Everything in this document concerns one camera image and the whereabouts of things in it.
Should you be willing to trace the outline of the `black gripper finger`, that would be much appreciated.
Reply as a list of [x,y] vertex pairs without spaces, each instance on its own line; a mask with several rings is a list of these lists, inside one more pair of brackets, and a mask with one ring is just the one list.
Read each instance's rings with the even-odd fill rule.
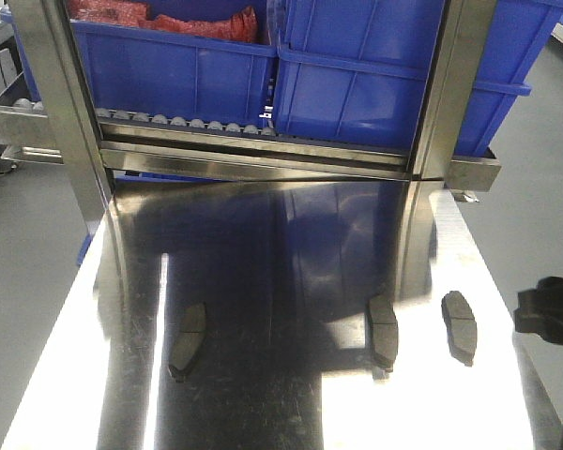
[[534,289],[518,292],[513,321],[516,332],[563,346],[563,277],[545,277]]

